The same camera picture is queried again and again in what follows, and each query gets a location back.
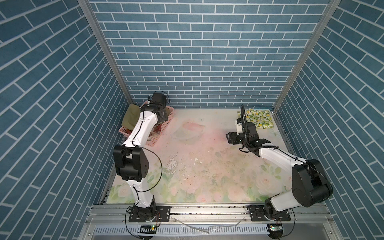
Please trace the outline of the olive green skirt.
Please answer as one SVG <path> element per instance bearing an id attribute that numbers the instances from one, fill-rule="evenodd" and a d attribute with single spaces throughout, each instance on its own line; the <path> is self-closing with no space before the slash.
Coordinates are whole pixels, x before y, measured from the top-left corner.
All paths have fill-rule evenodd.
<path id="1" fill-rule="evenodd" d="M 125 127 L 127 130 L 132 131 L 139 120 L 140 114 L 140 107 L 134 104 L 130 104 L 123 117 L 122 126 Z"/>

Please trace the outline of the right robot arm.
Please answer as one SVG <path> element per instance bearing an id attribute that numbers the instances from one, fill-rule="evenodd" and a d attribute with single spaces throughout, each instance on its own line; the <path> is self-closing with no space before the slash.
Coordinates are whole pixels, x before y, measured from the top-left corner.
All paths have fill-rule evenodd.
<path id="1" fill-rule="evenodd" d="M 288 209 L 310 207 L 332 196 L 333 186 L 320 161 L 306 160 L 284 152 L 270 141 L 259 138 L 255 124 L 245 119 L 237 119 L 236 129 L 236 132 L 226 134 L 229 144 L 242 145 L 248 152 L 291 173 L 292 189 L 265 200 L 264 219 L 289 221 Z"/>

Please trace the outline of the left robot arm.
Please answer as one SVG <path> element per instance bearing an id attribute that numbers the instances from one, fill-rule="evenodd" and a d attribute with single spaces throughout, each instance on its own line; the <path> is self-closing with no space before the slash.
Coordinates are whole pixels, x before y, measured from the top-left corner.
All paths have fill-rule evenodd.
<path id="1" fill-rule="evenodd" d="M 154 127 L 168 120 L 167 103 L 168 94 L 155 91 L 147 104 L 134 106 L 136 125 L 123 144 L 113 150 L 116 173 L 128 183 L 135 198 L 130 208 L 130 222 L 152 222 L 159 216 L 146 179 L 150 164 L 145 145 Z"/>

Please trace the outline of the lemon print skirt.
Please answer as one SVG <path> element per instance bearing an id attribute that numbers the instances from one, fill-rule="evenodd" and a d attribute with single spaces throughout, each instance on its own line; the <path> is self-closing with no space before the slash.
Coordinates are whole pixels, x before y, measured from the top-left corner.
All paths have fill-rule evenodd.
<path id="1" fill-rule="evenodd" d="M 274 127 L 271 113 L 267 110 L 257 111 L 254 109 L 246 110 L 241 108 L 238 112 L 238 117 L 236 120 L 236 129 L 238 132 L 246 128 L 268 129 Z"/>

